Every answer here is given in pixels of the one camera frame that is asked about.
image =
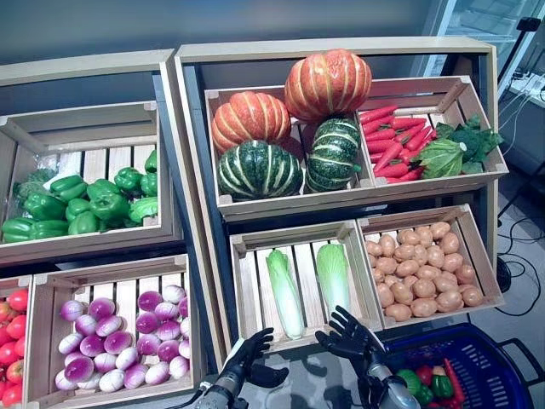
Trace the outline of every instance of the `basket handle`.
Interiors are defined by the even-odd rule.
[[[543,370],[541,365],[539,365],[539,362],[537,361],[534,354],[532,352],[530,352],[530,350],[518,338],[508,339],[507,341],[503,341],[502,343],[498,343],[498,346],[503,349],[503,352],[505,352],[507,355],[509,355],[504,347],[506,345],[510,345],[510,344],[514,344],[520,349],[520,352],[522,352],[524,354],[526,359],[531,363],[532,367],[534,368],[534,371],[536,371],[536,373],[537,373],[536,379],[532,379],[531,381],[526,381],[525,380],[525,385],[528,387],[528,386],[536,385],[538,383],[541,383],[541,382],[545,381],[545,371]]]

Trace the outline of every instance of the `orange pumpkin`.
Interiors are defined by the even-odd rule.
[[[367,99],[371,70],[357,55],[332,49],[309,55],[291,67],[284,88],[288,111],[305,122],[352,112]]]
[[[251,91],[233,94],[212,121],[212,138],[220,154],[246,141],[277,143],[290,132],[290,115],[284,103],[269,94]]]

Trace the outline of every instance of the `kabocha squash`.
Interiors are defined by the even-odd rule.
[[[312,192],[343,189],[361,168],[358,156],[358,126],[350,119],[333,118],[323,122],[314,135],[308,159],[306,183]]]
[[[291,132],[284,103],[263,93],[238,92],[221,105],[212,121],[212,138],[219,154],[246,141],[277,143]]]
[[[309,55],[291,68],[284,88],[288,111],[306,122],[353,112],[367,99],[371,70],[357,55],[332,49]]]
[[[301,166],[281,147],[263,141],[229,149],[218,166],[218,184],[234,200],[290,196],[302,184]]]

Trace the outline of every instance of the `tomato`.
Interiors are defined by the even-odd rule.
[[[2,396],[2,404],[6,407],[12,406],[14,403],[20,403],[23,395],[23,385],[15,385],[6,389]]]
[[[11,365],[19,359],[19,356],[15,353],[15,343],[5,343],[0,347],[0,363],[4,365]]]
[[[15,343],[14,351],[21,358],[25,356],[25,337],[21,337]]]
[[[6,377],[10,382],[22,383],[23,382],[23,360],[17,360],[8,367]]]
[[[14,292],[8,297],[9,306],[15,311],[26,311],[28,304],[28,290],[26,288]]]
[[[10,337],[19,339],[25,335],[26,315],[18,315],[7,326]]]

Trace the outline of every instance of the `green striped squash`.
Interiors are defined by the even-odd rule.
[[[218,185],[233,200],[290,196],[301,187],[299,161],[281,147],[248,141],[227,150],[218,166]]]
[[[308,159],[306,183],[312,192],[343,189],[354,172],[360,147],[358,126],[350,119],[333,118],[323,122],[314,134]]]

